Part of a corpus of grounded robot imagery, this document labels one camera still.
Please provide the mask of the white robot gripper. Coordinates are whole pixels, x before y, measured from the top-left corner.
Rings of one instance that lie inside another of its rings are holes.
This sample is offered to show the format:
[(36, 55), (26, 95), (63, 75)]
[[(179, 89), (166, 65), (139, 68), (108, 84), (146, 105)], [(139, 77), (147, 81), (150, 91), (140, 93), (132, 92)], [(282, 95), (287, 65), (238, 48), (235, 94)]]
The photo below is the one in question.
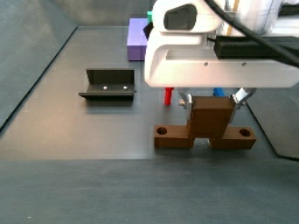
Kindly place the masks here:
[(271, 32), (283, 0), (156, 0), (144, 54), (144, 81), (178, 88), (186, 116), (188, 88), (240, 88), (235, 115), (255, 88), (299, 83), (299, 29)]

